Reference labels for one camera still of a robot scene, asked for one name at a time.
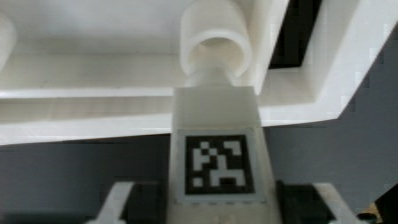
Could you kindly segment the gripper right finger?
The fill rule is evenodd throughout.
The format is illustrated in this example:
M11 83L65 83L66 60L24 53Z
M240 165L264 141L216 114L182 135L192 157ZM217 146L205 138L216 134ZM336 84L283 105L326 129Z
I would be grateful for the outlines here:
M329 184L278 182L283 224L363 224Z

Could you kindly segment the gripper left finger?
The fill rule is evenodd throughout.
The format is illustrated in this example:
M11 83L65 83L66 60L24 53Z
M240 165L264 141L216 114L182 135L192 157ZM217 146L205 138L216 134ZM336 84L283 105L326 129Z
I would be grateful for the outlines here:
M164 224L166 196L159 182L116 182L96 217L84 224Z

